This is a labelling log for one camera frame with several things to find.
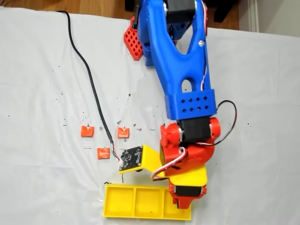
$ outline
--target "wire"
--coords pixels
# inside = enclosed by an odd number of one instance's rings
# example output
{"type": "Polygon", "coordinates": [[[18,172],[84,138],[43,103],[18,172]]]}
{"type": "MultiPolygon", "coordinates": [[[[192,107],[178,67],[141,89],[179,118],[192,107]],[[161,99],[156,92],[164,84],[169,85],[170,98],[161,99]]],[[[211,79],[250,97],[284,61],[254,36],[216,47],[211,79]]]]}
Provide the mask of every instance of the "wire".
{"type": "MultiPolygon", "coordinates": [[[[203,6],[203,23],[204,23],[204,33],[205,33],[205,39],[207,36],[207,7],[206,4],[203,2],[203,0],[201,0],[202,2],[202,6],[203,6]]],[[[204,71],[204,75],[203,75],[203,79],[201,81],[201,90],[204,90],[204,80],[207,74],[207,65],[205,64],[205,71],[204,71]]]]}
{"type": "Polygon", "coordinates": [[[109,141],[111,143],[113,155],[116,157],[117,161],[119,162],[120,159],[119,159],[119,157],[118,157],[118,155],[117,155],[117,153],[115,151],[112,135],[109,132],[109,129],[107,127],[106,121],[104,119],[104,116],[103,116],[103,113],[102,113],[102,110],[101,110],[101,107],[100,107],[100,103],[99,103],[98,95],[97,95],[96,88],[95,88],[95,85],[94,85],[93,77],[92,77],[92,74],[91,74],[91,71],[90,71],[90,67],[89,67],[88,63],[85,61],[84,57],[79,53],[79,51],[77,50],[77,48],[74,45],[74,42],[73,42],[73,39],[72,39],[72,33],[71,33],[70,15],[66,11],[57,11],[57,12],[59,12],[59,13],[65,13],[67,15],[68,32],[69,32],[69,37],[70,37],[71,45],[72,45],[73,49],[75,50],[75,52],[77,53],[77,55],[80,57],[80,59],[85,64],[86,69],[88,70],[88,74],[89,74],[89,78],[90,78],[90,84],[91,84],[92,89],[93,89],[93,93],[94,93],[94,96],[95,96],[95,101],[96,101],[96,104],[97,104],[97,108],[98,108],[98,111],[99,111],[100,118],[102,120],[102,123],[103,123],[104,129],[106,131],[107,137],[108,137],[108,139],[109,139],[109,141]]]}
{"type": "Polygon", "coordinates": [[[183,147],[180,147],[180,152],[181,154],[174,160],[172,160],[171,162],[163,165],[162,167],[158,168],[156,171],[153,172],[153,174],[151,175],[151,180],[165,180],[165,177],[156,177],[156,175],[158,175],[159,173],[161,173],[162,171],[165,171],[167,169],[169,169],[171,166],[175,165],[176,163],[178,163],[179,161],[181,161],[186,155],[187,155],[187,150],[183,147]]]}
{"type": "Polygon", "coordinates": [[[205,33],[205,37],[206,37],[207,36],[207,7],[206,7],[206,4],[203,2],[203,0],[201,0],[201,2],[202,2],[203,12],[204,12],[203,22],[204,22],[204,33],[205,33]]]}
{"type": "Polygon", "coordinates": [[[225,103],[225,102],[228,102],[228,103],[231,103],[234,107],[234,110],[235,110],[235,116],[234,116],[234,121],[233,121],[233,125],[232,127],[229,129],[229,131],[227,132],[227,134],[218,142],[214,143],[214,144],[209,144],[209,143],[202,143],[202,142],[196,142],[196,144],[199,144],[199,145],[206,145],[206,146],[215,146],[217,144],[220,144],[223,140],[225,140],[225,138],[232,132],[234,126],[235,126],[235,123],[236,123],[236,120],[237,120],[237,117],[238,117],[238,110],[236,108],[236,105],[234,102],[230,101],[230,100],[224,100],[222,102],[220,102],[220,104],[217,106],[217,111],[219,109],[219,107],[225,103]]]}
{"type": "Polygon", "coordinates": [[[205,71],[204,71],[203,79],[201,81],[201,90],[204,90],[204,80],[205,80],[206,74],[207,74],[207,65],[205,63],[205,71]]]}

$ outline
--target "yellow platform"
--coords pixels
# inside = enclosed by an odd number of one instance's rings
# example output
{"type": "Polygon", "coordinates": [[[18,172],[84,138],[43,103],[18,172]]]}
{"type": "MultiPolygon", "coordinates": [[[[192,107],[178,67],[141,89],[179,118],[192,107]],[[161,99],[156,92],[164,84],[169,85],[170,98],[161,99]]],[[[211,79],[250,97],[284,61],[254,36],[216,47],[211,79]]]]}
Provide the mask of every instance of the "yellow platform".
{"type": "Polygon", "coordinates": [[[167,187],[108,184],[104,217],[191,220],[191,206],[178,209],[167,187]]]}

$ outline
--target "red grid part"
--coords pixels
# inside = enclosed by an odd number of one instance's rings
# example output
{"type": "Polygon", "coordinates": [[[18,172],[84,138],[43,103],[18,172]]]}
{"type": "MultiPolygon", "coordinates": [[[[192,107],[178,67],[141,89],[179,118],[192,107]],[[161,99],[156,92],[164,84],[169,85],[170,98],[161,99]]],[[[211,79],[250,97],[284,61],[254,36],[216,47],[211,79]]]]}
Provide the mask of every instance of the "red grid part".
{"type": "Polygon", "coordinates": [[[143,49],[142,44],[139,42],[139,39],[137,37],[137,30],[132,29],[132,24],[134,20],[135,17],[133,16],[130,20],[130,26],[124,33],[124,43],[127,49],[129,50],[130,54],[132,55],[132,58],[135,61],[138,61],[143,55],[143,49]]]}

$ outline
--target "wooden floor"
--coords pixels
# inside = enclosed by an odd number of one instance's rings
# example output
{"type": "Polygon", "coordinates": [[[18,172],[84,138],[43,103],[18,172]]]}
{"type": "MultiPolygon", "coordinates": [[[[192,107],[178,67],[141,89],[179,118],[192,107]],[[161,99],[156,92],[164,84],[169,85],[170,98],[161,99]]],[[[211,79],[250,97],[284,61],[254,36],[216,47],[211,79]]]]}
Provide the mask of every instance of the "wooden floor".
{"type": "MultiPolygon", "coordinates": [[[[124,0],[5,0],[3,5],[6,7],[21,7],[35,10],[66,10],[69,13],[129,19],[134,13],[125,11],[124,2],[124,0]]],[[[209,8],[208,10],[208,27],[239,29],[237,4],[231,9],[222,23],[213,22],[215,10],[215,8],[209,8]]]]}

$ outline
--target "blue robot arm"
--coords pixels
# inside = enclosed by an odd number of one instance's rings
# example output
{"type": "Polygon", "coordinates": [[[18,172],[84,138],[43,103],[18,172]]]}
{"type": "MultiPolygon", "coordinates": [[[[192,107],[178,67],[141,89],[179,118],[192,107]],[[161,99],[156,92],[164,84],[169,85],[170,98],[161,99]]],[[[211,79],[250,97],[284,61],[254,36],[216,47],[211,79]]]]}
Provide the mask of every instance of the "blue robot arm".
{"type": "Polygon", "coordinates": [[[200,0],[195,0],[195,5],[195,16],[191,21],[192,39],[187,54],[181,54],[174,40],[183,36],[189,23],[167,24],[167,8],[163,0],[141,1],[139,41],[146,57],[146,66],[154,66],[157,71],[165,93],[167,117],[171,120],[216,114],[215,94],[210,88],[203,8],[197,7],[201,6],[200,0]],[[191,92],[182,92],[184,80],[191,83],[191,92]]]}

